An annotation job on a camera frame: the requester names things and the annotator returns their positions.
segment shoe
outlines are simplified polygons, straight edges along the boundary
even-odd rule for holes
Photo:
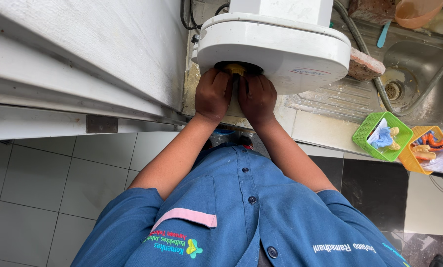
[[[244,135],[240,136],[240,139],[238,139],[238,145],[242,145],[246,149],[251,149],[251,150],[254,149],[253,142],[251,141],[251,139]]]
[[[443,255],[438,254],[432,259],[429,267],[443,267]]]
[[[207,141],[205,142],[205,144],[203,145],[203,147],[201,148],[202,151],[204,150],[208,150],[210,148],[212,148],[212,141],[210,141],[210,139],[207,139]]]

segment orange plastic basket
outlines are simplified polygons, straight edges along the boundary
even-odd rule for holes
[[[406,147],[401,151],[398,158],[403,163],[405,169],[409,171],[431,174],[431,171],[425,171],[423,167],[421,167],[420,162],[418,161],[418,159],[415,158],[413,152],[411,152],[410,145],[414,141],[418,140],[418,138],[423,136],[425,133],[427,133],[429,130],[432,130],[434,132],[434,137],[438,138],[439,140],[443,138],[443,132],[441,131],[441,129],[439,129],[438,126],[415,126],[411,130],[413,131],[413,137],[406,144]]]

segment hand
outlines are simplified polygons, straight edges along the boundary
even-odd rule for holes
[[[273,83],[264,75],[240,77],[238,103],[253,128],[275,120],[277,97]]]
[[[211,68],[205,72],[195,90],[195,115],[218,124],[225,116],[233,90],[233,75]]]

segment metal hinge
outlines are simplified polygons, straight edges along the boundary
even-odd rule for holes
[[[118,118],[86,115],[87,134],[112,134],[118,132]]]

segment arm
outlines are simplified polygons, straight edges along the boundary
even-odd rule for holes
[[[238,102],[274,164],[314,192],[337,190],[274,117],[276,98],[276,89],[264,75],[241,77]]]
[[[195,91],[195,116],[136,176],[128,189],[156,188],[165,200],[190,172],[201,148],[222,120],[231,100],[232,76],[214,68]]]

